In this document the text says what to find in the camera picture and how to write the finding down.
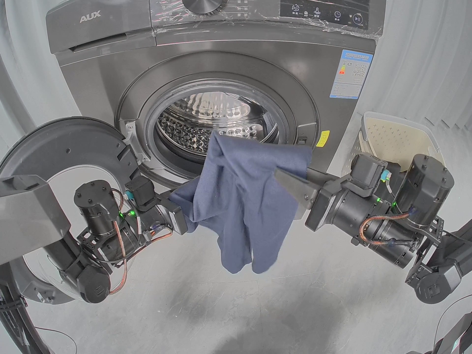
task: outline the blue label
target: blue label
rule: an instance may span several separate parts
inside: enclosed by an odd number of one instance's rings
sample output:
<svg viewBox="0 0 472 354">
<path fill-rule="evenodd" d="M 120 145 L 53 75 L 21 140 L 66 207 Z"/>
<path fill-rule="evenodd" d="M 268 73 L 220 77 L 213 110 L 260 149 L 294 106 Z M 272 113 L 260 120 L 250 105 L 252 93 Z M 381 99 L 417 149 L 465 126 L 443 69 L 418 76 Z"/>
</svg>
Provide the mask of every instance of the blue label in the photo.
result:
<svg viewBox="0 0 472 354">
<path fill-rule="evenodd" d="M 357 100 L 372 62 L 372 54 L 343 50 L 330 98 Z"/>
</svg>

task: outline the qr code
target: qr code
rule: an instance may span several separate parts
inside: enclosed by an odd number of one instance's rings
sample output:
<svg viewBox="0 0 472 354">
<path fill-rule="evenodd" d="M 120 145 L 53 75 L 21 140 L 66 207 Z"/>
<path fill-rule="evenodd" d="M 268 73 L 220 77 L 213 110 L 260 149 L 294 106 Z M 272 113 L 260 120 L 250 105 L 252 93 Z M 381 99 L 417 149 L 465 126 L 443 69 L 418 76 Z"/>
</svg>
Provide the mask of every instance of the qr code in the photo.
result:
<svg viewBox="0 0 472 354">
<path fill-rule="evenodd" d="M 367 64 L 357 63 L 354 67 L 353 76 L 364 77 L 367 72 Z"/>
</svg>

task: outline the laundry basket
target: laundry basket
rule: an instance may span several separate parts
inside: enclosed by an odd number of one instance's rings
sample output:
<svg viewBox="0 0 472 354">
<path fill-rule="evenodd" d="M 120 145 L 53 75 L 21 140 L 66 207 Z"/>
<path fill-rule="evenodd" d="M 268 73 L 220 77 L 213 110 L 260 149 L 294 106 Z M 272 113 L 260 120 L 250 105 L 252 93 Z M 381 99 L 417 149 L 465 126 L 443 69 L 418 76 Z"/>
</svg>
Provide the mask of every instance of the laundry basket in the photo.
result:
<svg viewBox="0 0 472 354">
<path fill-rule="evenodd" d="M 396 162 L 402 172 L 409 168 L 417 153 L 432 156 L 445 166 L 439 145 L 428 127 L 373 111 L 362 117 L 361 130 L 344 164 L 343 176 L 351 171 L 352 160 L 361 152 Z"/>
</svg>

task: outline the yellow warning sticker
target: yellow warning sticker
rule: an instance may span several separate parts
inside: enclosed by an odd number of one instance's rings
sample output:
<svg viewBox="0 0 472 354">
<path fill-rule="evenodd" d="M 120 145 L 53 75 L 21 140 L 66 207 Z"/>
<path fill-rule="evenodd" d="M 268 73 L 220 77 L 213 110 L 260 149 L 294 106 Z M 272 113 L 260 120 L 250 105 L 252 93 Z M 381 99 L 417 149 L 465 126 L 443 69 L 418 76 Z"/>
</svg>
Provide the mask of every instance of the yellow warning sticker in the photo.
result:
<svg viewBox="0 0 472 354">
<path fill-rule="evenodd" d="M 320 137 L 320 140 L 318 140 L 318 144 L 316 144 L 316 146 L 324 147 L 328 138 L 329 138 L 329 130 L 322 131 L 322 136 Z"/>
</svg>

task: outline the blue cloth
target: blue cloth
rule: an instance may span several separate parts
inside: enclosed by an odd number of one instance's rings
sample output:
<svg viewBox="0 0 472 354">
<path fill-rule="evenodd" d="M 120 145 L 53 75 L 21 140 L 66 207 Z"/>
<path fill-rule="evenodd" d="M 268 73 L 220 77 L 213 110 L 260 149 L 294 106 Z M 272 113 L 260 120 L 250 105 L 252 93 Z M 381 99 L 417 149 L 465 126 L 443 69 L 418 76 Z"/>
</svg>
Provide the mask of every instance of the blue cloth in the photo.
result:
<svg viewBox="0 0 472 354">
<path fill-rule="evenodd" d="M 201 224 L 218 234 L 221 263 L 228 271 L 235 274 L 252 262 L 253 271 L 262 273 L 277 259 L 298 207 L 274 170 L 306 178 L 310 161 L 308 146 L 212 133 L 202 174 L 169 199 L 181 206 L 188 232 Z"/>
</svg>

